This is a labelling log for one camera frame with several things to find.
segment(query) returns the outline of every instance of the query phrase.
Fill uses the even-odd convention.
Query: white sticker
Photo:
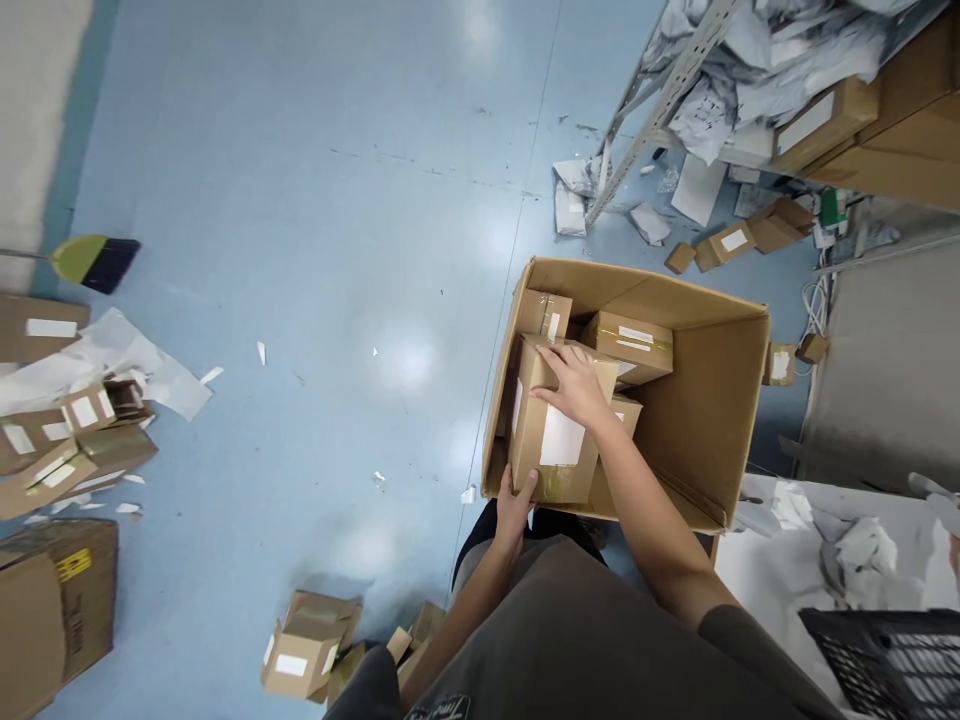
[[[650,333],[640,332],[639,330],[634,330],[633,328],[620,326],[620,337],[629,337],[634,340],[642,340],[643,342],[648,342],[653,345],[653,335]]]
[[[77,324],[67,320],[27,320],[27,335],[33,337],[76,337]]]
[[[617,340],[617,344],[626,345],[627,347],[634,347],[637,350],[646,350],[647,352],[650,352],[649,345],[641,345],[640,343],[631,343],[631,342],[627,342],[626,340]]]
[[[339,649],[340,643],[337,643],[330,648],[330,652],[327,654],[327,660],[323,663],[323,671],[320,673],[321,675],[326,675],[333,669],[333,661],[337,659],[337,650]]]
[[[44,425],[42,429],[43,434],[47,436],[47,440],[51,442],[66,440],[70,437],[70,426],[66,422],[50,423],[49,425]]]
[[[270,653],[273,652],[273,643],[274,637],[273,634],[270,635],[270,642],[267,643],[267,651],[263,654],[263,664],[266,665],[270,662]]]
[[[23,429],[22,425],[4,425],[3,432],[18,455],[29,455],[36,452],[37,449],[30,442],[27,431]]]
[[[723,245],[727,252],[733,252],[741,245],[747,244],[747,236],[743,230],[737,230],[735,233],[730,233],[726,237],[721,238],[720,244]]]
[[[294,655],[277,655],[277,662],[274,663],[273,667],[277,672],[282,672],[284,675],[303,677],[303,674],[307,671],[307,659],[298,658]]]
[[[510,422],[510,436],[517,434],[517,421],[520,420],[520,401],[523,400],[523,383],[517,378],[517,397],[513,401],[513,420]]]
[[[90,402],[90,398],[82,397],[79,400],[74,400],[71,405],[73,414],[77,418],[77,422],[80,423],[80,427],[93,425],[97,421],[97,411],[93,409],[93,403]]]
[[[113,403],[110,402],[110,396],[107,395],[107,391],[101,390],[97,393],[97,397],[100,398],[100,407],[103,408],[103,416],[108,420],[116,417],[117,414],[113,411]]]
[[[551,342],[557,339],[557,328],[560,327],[560,313],[550,315],[550,327],[547,328],[547,339]]]
[[[572,466],[580,462],[583,445],[583,425],[575,423],[553,405],[547,407],[540,444],[540,464]]]
[[[42,482],[47,487],[56,487],[57,485],[62,483],[64,480],[66,480],[68,477],[73,475],[75,470],[76,468],[73,467],[73,465],[70,465],[69,463],[67,463],[66,465],[61,465],[52,473],[47,475],[40,482]]]
[[[777,140],[777,155],[783,155],[798,142],[830,121],[830,118],[833,117],[833,96],[834,93],[827,95],[780,133]]]

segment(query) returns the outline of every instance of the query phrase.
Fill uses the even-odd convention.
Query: brown cardboard box
[[[830,341],[823,335],[807,333],[797,348],[797,358],[810,365],[817,365],[830,348]]]
[[[63,648],[55,669],[61,686],[113,649],[118,537],[113,521],[51,520],[0,542],[0,558],[13,557],[18,563],[26,558],[44,558],[54,568],[58,581],[54,597]],[[3,656],[13,654],[23,659],[29,655],[10,652],[15,646],[6,643],[2,647]]]
[[[795,174],[852,138],[880,113],[880,82],[848,77],[813,98],[773,137],[771,167]]]
[[[618,382],[642,385],[673,372],[673,331],[668,328],[598,312],[580,341],[618,361]]]
[[[17,413],[0,418],[0,476],[12,475],[35,462],[61,440],[70,428],[59,410]]]
[[[32,363],[79,339],[90,308],[0,295],[0,362]]]
[[[89,492],[156,455],[136,425],[69,438],[17,475],[0,482],[0,519],[37,510],[68,493]]]
[[[508,460],[507,443],[494,437],[494,429],[525,289],[569,297],[575,318],[605,310],[673,330],[674,372],[624,392],[643,404],[633,440],[691,529],[717,533],[730,527],[760,396],[767,308],[661,273],[533,258],[513,295],[491,387],[481,486],[488,498],[499,492]],[[557,508],[616,520],[609,489],[604,491],[605,483],[594,482],[586,503]]]
[[[796,362],[793,345],[770,343],[767,347],[767,362],[763,369],[763,384],[779,387],[793,385],[796,375]]]
[[[283,625],[277,621],[263,656],[260,682],[269,693],[311,699],[330,680],[341,645],[349,647],[360,622],[360,599],[338,600],[298,590]]]
[[[691,245],[684,242],[677,243],[677,246],[673,249],[673,252],[670,253],[670,257],[667,258],[664,265],[666,265],[674,275],[683,275],[696,256],[697,251],[694,250]]]
[[[731,225],[697,245],[697,267],[700,272],[713,270],[756,246],[753,232],[745,222]]]
[[[542,345],[576,345],[592,358],[605,396],[613,395],[617,362],[572,340],[551,343],[542,335],[522,335],[517,377],[517,403],[511,423],[510,462],[513,486],[521,490],[531,470],[540,480],[534,502],[584,502],[597,464],[598,450],[593,439],[549,403],[530,397],[532,388],[556,390],[557,376],[537,350]]]
[[[808,237],[816,218],[789,198],[777,198],[747,220],[757,250],[764,255]]]

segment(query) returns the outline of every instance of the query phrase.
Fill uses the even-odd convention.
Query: open cardboard box
[[[766,307],[658,273],[533,258],[513,293],[494,377],[483,446],[484,497],[497,495],[507,463],[507,443],[494,431],[519,291],[528,288],[571,298],[576,323],[606,310],[673,330],[673,373],[623,392],[643,405],[633,440],[691,529],[729,528],[760,397],[770,336]],[[588,503],[557,509],[616,520],[605,480],[598,470]]]

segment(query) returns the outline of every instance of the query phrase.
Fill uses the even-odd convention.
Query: paper scrap
[[[204,375],[202,378],[200,378],[200,384],[201,384],[201,385],[206,385],[206,384],[207,384],[208,382],[210,382],[211,380],[216,380],[218,377],[220,377],[220,373],[222,373],[222,372],[223,372],[223,368],[222,368],[222,367],[220,367],[220,366],[215,367],[213,370],[211,370],[211,371],[208,372],[206,375]]]

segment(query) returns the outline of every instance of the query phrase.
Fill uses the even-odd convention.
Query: floor
[[[384,638],[443,603],[481,505],[480,430],[534,254],[653,271],[621,214],[553,229],[550,164],[592,154],[657,17],[625,0],[123,0],[73,232],[135,237],[115,305],[198,376],[123,521],[116,649],[44,718],[306,718],[260,658],[297,588],[362,593]],[[682,163],[669,153],[666,165]],[[661,167],[617,198],[666,208]],[[721,193],[713,225],[736,195]],[[812,247],[685,279],[767,303],[792,342]],[[262,367],[257,341],[266,345]],[[807,386],[764,388],[752,460],[781,473]],[[374,483],[374,472],[386,482]]]

